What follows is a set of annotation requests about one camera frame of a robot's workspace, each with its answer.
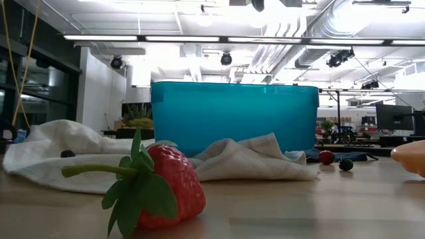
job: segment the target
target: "red berry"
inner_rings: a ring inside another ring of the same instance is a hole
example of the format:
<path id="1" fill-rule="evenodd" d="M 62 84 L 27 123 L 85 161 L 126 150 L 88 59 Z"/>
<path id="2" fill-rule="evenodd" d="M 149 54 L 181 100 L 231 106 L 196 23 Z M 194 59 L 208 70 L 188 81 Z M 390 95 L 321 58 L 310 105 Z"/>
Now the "red berry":
<path id="1" fill-rule="evenodd" d="M 327 150 L 322 151 L 319 153 L 319 161 L 324 165 L 330 165 L 331 163 L 335 162 L 335 155 Z"/>
<path id="2" fill-rule="evenodd" d="M 139 226 L 165 228 L 200 214 L 205 207 L 205 195 L 189 160 L 176 148 L 164 145 L 152 147 L 147 152 L 155 163 L 154 173 L 164 177 L 173 190 L 179 215 L 171 220 L 142 211 Z"/>

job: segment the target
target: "white cloth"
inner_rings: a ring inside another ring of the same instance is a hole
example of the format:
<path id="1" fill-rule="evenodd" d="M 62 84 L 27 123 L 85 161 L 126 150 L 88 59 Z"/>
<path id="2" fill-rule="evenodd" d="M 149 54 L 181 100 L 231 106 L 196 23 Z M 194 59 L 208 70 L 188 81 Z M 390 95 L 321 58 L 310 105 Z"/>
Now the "white cloth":
<path id="1" fill-rule="evenodd" d="M 68 120 L 34 125 L 23 142 L 11 145 L 3 159 L 7 173 L 24 176 L 38 184 L 66 191 L 105 193 L 114 183 L 113 173 L 88 172 L 65 179 L 61 168 L 70 165 L 105 164 L 118 166 L 129 155 L 132 139 L 110 139 Z M 144 145 L 153 140 L 144 141 Z M 77 156 L 60 158 L 70 149 Z M 305 166 L 304 152 L 281 153 L 274 134 L 235 142 L 213 143 L 189 159 L 201 181 L 217 179 L 312 180 L 317 171 Z"/>

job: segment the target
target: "table surface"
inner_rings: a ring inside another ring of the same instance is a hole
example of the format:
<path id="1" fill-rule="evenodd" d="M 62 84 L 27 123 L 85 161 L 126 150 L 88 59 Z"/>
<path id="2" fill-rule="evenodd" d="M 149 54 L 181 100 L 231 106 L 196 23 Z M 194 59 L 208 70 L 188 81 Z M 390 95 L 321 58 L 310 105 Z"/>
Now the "table surface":
<path id="1" fill-rule="evenodd" d="M 195 219 L 132 238 L 423 238 L 425 180 L 388 158 L 350 172 L 312 164 L 315 181 L 203 183 L 207 206 Z M 106 239 L 102 197 L 36 185 L 0 169 L 0 238 Z M 121 238 L 115 226 L 110 238 Z"/>

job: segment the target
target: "blue plastic container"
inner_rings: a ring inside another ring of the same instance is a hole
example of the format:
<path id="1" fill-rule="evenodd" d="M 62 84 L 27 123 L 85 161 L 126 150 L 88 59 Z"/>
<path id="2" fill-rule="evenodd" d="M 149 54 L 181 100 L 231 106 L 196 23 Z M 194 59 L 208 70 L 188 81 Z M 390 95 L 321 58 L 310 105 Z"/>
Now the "blue plastic container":
<path id="1" fill-rule="evenodd" d="M 155 140 L 194 156 L 224 138 L 275 133 L 282 151 L 314 146 L 319 91 L 313 86 L 157 82 L 151 103 Z"/>

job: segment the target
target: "orange object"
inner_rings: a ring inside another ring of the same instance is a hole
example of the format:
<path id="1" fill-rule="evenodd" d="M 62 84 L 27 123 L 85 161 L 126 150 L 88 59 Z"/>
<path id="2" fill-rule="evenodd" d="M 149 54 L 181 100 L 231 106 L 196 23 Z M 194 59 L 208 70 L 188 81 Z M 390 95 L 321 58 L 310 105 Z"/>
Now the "orange object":
<path id="1" fill-rule="evenodd" d="M 391 158 L 406 171 L 425 178 L 425 140 L 400 145 L 391 151 Z"/>

